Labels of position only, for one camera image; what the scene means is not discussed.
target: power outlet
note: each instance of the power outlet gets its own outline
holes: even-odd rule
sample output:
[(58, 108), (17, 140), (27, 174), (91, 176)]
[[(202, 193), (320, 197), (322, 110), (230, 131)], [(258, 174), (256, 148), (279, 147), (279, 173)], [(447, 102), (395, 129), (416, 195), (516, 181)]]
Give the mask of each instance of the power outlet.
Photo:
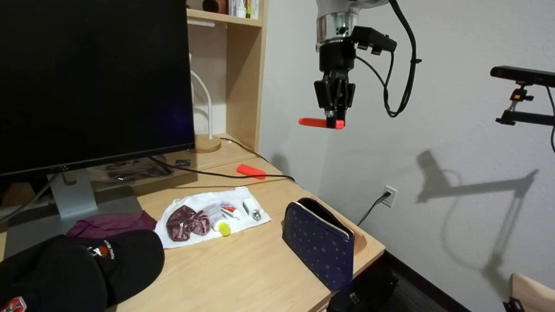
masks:
[(384, 197), (381, 202), (383, 202), (384, 206), (388, 206), (388, 207), (393, 207), (393, 199), (395, 199), (395, 195), (397, 195), (397, 188), (393, 188), (393, 186), (390, 186), (390, 185), (384, 185), (381, 193), (384, 193), (384, 192), (388, 192), (388, 197)]

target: shelf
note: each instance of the shelf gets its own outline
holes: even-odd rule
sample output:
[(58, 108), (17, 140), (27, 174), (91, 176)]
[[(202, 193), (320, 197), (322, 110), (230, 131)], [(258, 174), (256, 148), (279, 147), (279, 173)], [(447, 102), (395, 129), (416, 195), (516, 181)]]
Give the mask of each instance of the shelf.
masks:
[(261, 27), (260, 18), (240, 18), (227, 13), (214, 13), (214, 11), (204, 11), (204, 10), (194, 10), (194, 8), (187, 8), (187, 17), (188, 20)]

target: black cable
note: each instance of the black cable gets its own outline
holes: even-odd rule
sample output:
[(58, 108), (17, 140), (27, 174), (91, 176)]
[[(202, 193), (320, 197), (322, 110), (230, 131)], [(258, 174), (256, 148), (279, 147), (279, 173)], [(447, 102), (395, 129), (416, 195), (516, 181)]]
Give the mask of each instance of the black cable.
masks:
[(150, 160), (164, 166), (164, 167), (171, 167), (171, 169), (181, 169), (181, 171), (190, 171), (190, 173), (199, 173), (199, 174), (211, 174), (211, 176), (223, 176), (223, 178), (256, 178), (256, 176), (284, 176), (294, 181), (294, 178), (291, 174), (227, 174), (227, 173), (218, 173), (218, 171), (204, 171), (204, 169), (194, 169), (194, 167), (185, 167), (185, 166), (173, 166), (169, 162), (159, 160), (152, 155), (149, 155)]
[(377, 202), (384, 200), (388, 195), (391, 195), (391, 193), (390, 193), (390, 192), (383, 192), (383, 193), (367, 207), (367, 211), (362, 214), (362, 218), (357, 221), (357, 225), (360, 225), (360, 223), (367, 218), (367, 214), (371, 212), (371, 209), (372, 209)]
[(405, 17), (403, 17), (403, 13), (400, 10), (397, 0), (388, 0), (388, 3), (391, 4), (397, 18), (403, 25), (405, 34), (409, 36), (409, 41), (410, 41), (410, 65), (409, 65), (409, 76), (407, 76), (407, 81), (405, 81), (405, 86), (403, 86), (403, 93), (402, 93), (402, 98), (400, 98), (400, 105), (398, 105), (397, 110), (391, 110), (388, 102), (384, 102), (386, 114), (390, 117), (395, 117), (405, 108), (405, 105), (407, 105), (407, 102), (410, 98), (410, 91), (412, 91), (412, 84), (414, 84), (414, 74), (416, 74), (416, 63), (421, 62), (421, 58), (416, 58), (416, 37), (414, 37), (414, 32), (412, 32), (409, 22), (405, 20)]
[(51, 174), (51, 178), (48, 178), (46, 185), (43, 185), (43, 186), (34, 193), (34, 197), (31, 197), (27, 202), (24, 202), (24, 204), (17, 206), (13, 211), (3, 214), (3, 216), (0, 218), (0, 223), (5, 223), (5, 221), (8, 221), (10, 218), (20, 214), (20, 212), (22, 212), (24, 209), (27, 209), (34, 200), (38, 200), (38, 199), (50, 188), (50, 185), (51, 185), (53, 178), (57, 178), (57, 174), (58, 174), (58, 173)]
[(384, 77), (384, 86), (388, 86), (388, 79), (391, 77), (393, 63), (395, 63), (395, 53), (388, 53), (388, 70)]
[[(549, 86), (544, 86), (544, 88), (547, 89), (551, 108), (553, 108), (553, 117), (555, 117), (555, 102), (553, 102), (551, 88)], [(555, 152), (555, 124), (551, 128), (551, 150)]]
[(383, 86), (383, 89), (386, 88), (386, 82), (383, 81), (383, 77), (379, 76), (379, 72), (365, 60), (365, 58), (362, 58), (362, 56), (358, 56), (358, 55), (355, 55), (357, 56), (357, 60), (360, 60), (362, 63), (365, 63), (365, 67), (369, 67), (374, 74), (376, 74), (376, 77), (379, 79), (379, 82), (381, 82), (381, 86)]
[[(273, 181), (279, 181), (279, 180), (286, 180), (286, 178), (282, 176), (282, 178), (266, 178), (266, 180), (246, 181), (246, 183), (240, 183), (240, 186), (260, 185), (260, 183), (273, 183)], [(237, 186), (237, 185), (235, 183), (202, 183), (202, 185), (183, 183), (183, 185), (175, 185), (171, 188), (228, 188), (228, 186)]]
[(234, 140), (234, 138), (230, 138), (230, 136), (220, 136), (220, 138), (221, 138), (221, 140), (228, 140), (228, 141), (232, 141), (232, 143), (239, 145), (240, 148), (244, 148), (244, 150), (247, 150), (247, 152), (254, 154), (256, 157), (263, 159), (265, 162), (270, 162), (270, 160), (266, 160), (261, 154), (258, 154), (258, 152), (254, 152), (253, 148), (249, 148), (249, 147), (242, 145), (239, 140)]

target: black bag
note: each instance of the black bag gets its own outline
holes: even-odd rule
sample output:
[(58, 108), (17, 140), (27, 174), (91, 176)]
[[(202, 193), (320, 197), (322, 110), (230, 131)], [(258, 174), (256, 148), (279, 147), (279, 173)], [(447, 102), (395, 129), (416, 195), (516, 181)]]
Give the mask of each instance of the black bag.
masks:
[(315, 199), (287, 204), (282, 240), (329, 290), (350, 287), (353, 235)]

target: black monitor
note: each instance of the black monitor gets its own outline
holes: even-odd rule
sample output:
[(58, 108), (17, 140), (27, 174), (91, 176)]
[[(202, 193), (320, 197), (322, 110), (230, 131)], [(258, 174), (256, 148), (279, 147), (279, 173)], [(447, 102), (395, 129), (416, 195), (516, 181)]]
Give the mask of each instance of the black monitor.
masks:
[(0, 180), (58, 176), (74, 219), (95, 212), (83, 167), (192, 148), (185, 18), (183, 0), (0, 0)]

